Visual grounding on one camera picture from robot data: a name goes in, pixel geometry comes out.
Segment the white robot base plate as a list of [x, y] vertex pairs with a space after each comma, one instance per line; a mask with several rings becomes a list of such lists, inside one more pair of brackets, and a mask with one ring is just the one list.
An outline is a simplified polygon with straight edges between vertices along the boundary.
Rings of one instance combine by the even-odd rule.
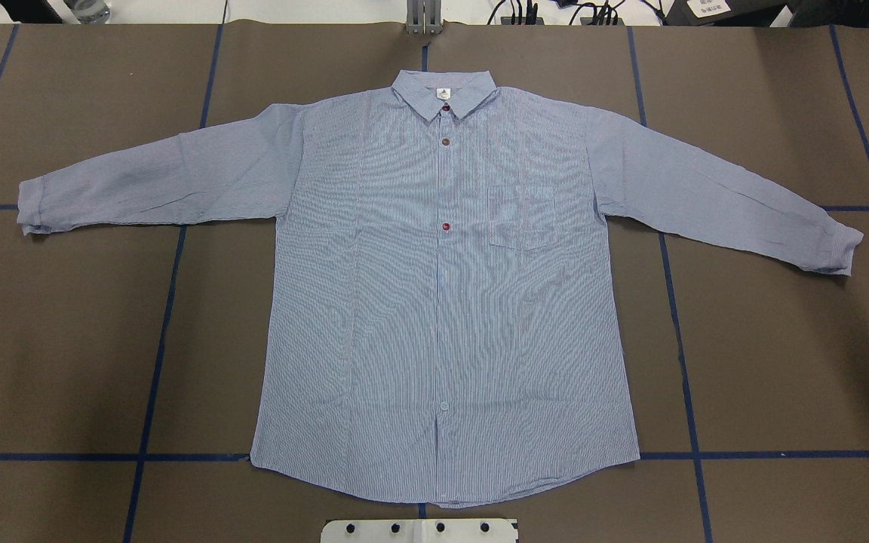
[[518, 542], [517, 521], [504, 518], [336, 520], [321, 542]]

